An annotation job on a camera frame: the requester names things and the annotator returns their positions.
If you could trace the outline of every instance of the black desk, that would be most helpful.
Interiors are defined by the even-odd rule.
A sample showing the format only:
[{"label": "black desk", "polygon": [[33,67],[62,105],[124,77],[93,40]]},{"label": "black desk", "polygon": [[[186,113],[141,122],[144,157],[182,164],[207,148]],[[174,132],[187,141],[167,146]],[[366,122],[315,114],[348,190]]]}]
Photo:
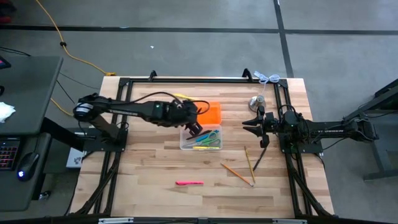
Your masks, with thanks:
[{"label": "black desk", "polygon": [[[28,152],[36,150],[40,154],[35,174],[27,182],[17,180],[16,170],[0,172],[0,211],[21,211],[26,210],[32,198],[40,193],[51,138],[64,136],[61,127],[45,118],[63,60],[60,57],[7,59],[12,67],[0,70],[0,85],[5,87],[0,102],[15,106],[16,112],[0,124],[0,136],[22,138],[17,165]],[[54,134],[53,129],[61,131]],[[38,137],[39,145],[35,149]]]},{"label": "black desk", "polygon": [[9,57],[11,68],[0,70],[5,87],[0,101],[15,106],[0,125],[0,135],[37,134],[62,65],[60,57]]},{"label": "black desk", "polygon": [[24,146],[20,152],[21,157],[33,151],[40,154],[35,174],[30,181],[19,181],[16,170],[0,172],[0,211],[26,210],[32,200],[32,196],[40,193],[44,178],[42,171],[50,142],[51,135],[47,133],[42,133],[38,137],[28,137],[24,141]]}]

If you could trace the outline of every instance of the yellow cable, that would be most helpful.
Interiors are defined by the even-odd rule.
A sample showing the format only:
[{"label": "yellow cable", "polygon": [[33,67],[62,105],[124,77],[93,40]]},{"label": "yellow cable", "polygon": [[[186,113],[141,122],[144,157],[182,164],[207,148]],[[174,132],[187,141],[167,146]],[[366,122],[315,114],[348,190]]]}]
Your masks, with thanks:
[{"label": "yellow cable", "polygon": [[[54,25],[55,29],[56,29],[57,32],[58,32],[58,35],[59,35],[60,38],[61,38],[61,41],[62,41],[62,42],[65,42],[65,41],[63,40],[63,37],[62,37],[62,34],[61,34],[60,30],[58,29],[58,26],[56,25],[55,21],[52,19],[52,17],[51,17],[51,15],[49,14],[49,12],[47,12],[47,10],[46,10],[46,9],[44,8],[44,6],[39,2],[39,0],[36,0],[36,2],[37,2],[37,4],[39,4],[39,6],[43,9],[43,11],[44,11],[44,12],[48,15],[48,17],[50,18],[52,24]],[[67,55],[68,55],[69,57],[71,57],[71,58],[73,58],[73,59],[75,59],[75,60],[77,60],[77,61],[79,61],[79,62],[83,62],[83,63],[86,63],[86,64],[88,64],[88,65],[91,65],[92,67],[95,67],[96,69],[98,69],[99,71],[101,71],[102,73],[104,73],[105,76],[113,76],[113,75],[116,75],[116,72],[105,72],[103,69],[99,68],[98,66],[96,66],[95,64],[93,64],[93,63],[91,63],[91,62],[87,62],[86,60],[83,60],[83,59],[76,58],[76,57],[72,56],[72,55],[68,52],[68,50],[67,50],[67,48],[66,48],[65,46],[62,46],[62,47],[63,47],[63,49],[65,50],[65,52],[67,53]]]},{"label": "yellow cable", "polygon": [[53,98],[51,98],[51,101],[55,104],[55,106],[57,106],[57,108],[60,111],[64,112],[65,114],[67,114],[69,116],[73,116],[73,114],[71,114],[71,113],[67,112],[66,110],[62,109],[62,107],[57,102],[55,102],[55,100]]}]

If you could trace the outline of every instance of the white paper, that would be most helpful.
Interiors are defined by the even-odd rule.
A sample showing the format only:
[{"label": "white paper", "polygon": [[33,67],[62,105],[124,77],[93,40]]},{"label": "white paper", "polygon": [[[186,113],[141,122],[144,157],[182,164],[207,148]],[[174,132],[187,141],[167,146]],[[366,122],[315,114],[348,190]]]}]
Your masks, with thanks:
[{"label": "white paper", "polygon": [[13,114],[13,112],[15,112],[13,106],[0,102],[0,123],[4,123],[5,120]]}]

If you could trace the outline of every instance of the backlit keyboard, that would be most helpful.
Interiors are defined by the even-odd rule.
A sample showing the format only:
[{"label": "backlit keyboard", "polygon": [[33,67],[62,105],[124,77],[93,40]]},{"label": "backlit keyboard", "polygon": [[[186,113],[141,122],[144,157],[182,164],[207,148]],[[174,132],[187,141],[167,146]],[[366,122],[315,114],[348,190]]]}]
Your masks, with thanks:
[{"label": "backlit keyboard", "polygon": [[19,138],[0,138],[0,171],[15,169],[20,143]]}]

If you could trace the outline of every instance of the butcher block tabletop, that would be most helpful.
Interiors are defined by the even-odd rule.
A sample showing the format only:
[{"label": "butcher block tabletop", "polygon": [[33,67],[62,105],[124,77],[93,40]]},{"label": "butcher block tabletop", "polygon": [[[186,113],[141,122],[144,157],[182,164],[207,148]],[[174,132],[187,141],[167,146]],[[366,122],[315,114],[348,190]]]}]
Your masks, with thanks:
[{"label": "butcher block tabletop", "polygon": [[[120,77],[104,77],[100,95],[116,98]],[[304,118],[312,119],[304,80],[287,79],[292,105]],[[140,118],[128,117],[129,134],[122,153],[111,215],[113,217],[217,217],[217,218],[293,218],[285,157],[274,134],[254,171],[251,187],[225,169],[226,164],[252,182],[244,147],[254,165],[262,149],[260,138],[245,131],[242,122],[253,119],[248,108],[251,97],[260,94],[263,85],[252,83],[134,83],[131,100],[149,93],[180,93],[198,100],[221,103],[223,148],[220,151],[183,151],[180,128],[163,128]],[[265,89],[266,112],[277,106],[274,87]],[[167,95],[146,100],[171,101]],[[111,121],[111,114],[103,114]],[[71,212],[77,211],[98,186],[103,152],[88,156],[81,167]],[[333,213],[322,162],[313,154],[302,154],[308,188],[330,213]],[[203,181],[203,185],[175,185],[178,180]],[[304,211],[302,194],[298,191]],[[104,208],[106,196],[103,197]]]}]

